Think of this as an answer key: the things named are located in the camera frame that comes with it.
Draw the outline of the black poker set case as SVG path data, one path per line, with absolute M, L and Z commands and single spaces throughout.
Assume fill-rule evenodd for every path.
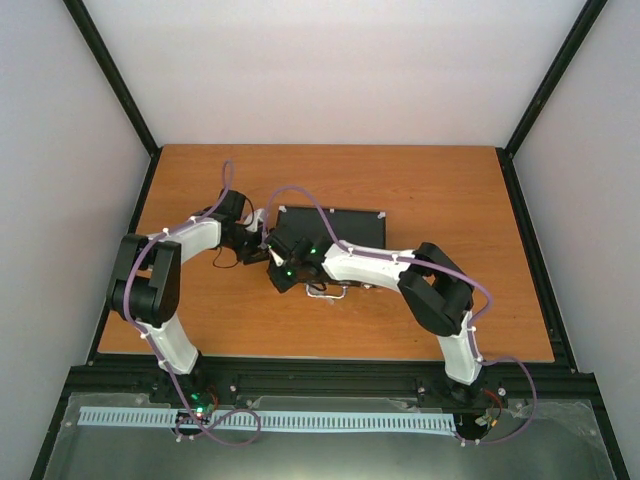
M 298 284 L 312 298 L 338 300 L 349 288 L 363 284 L 353 280 L 334 280 L 321 267 L 324 254 L 338 238 L 364 247 L 386 247 L 386 219 L 383 212 L 370 210 L 325 209 L 314 207 L 278 207 L 275 226 L 267 236 L 270 261 L 278 266 L 308 272 L 311 281 Z

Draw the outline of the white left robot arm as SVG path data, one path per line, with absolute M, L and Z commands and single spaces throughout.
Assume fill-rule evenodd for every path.
M 202 354 L 188 339 L 177 310 L 182 265 L 209 251 L 226 248 L 240 263 L 266 259 L 260 249 L 264 209 L 228 188 L 212 206 L 183 223 L 149 234 L 127 234 L 120 243 L 106 292 L 109 310 L 130 323 L 152 348 L 159 368 L 174 377 L 172 388 L 186 402 L 208 390 Z

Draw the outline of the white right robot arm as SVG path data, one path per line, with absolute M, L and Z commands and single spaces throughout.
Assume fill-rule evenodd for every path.
M 471 279 L 434 244 L 414 250 L 364 247 L 333 236 L 315 239 L 286 225 L 265 238 L 268 275 L 285 293 L 296 284 L 372 286 L 402 296 L 416 322 L 436 336 L 446 378 L 441 394 L 460 405 L 477 399 L 482 357 L 474 338 Z

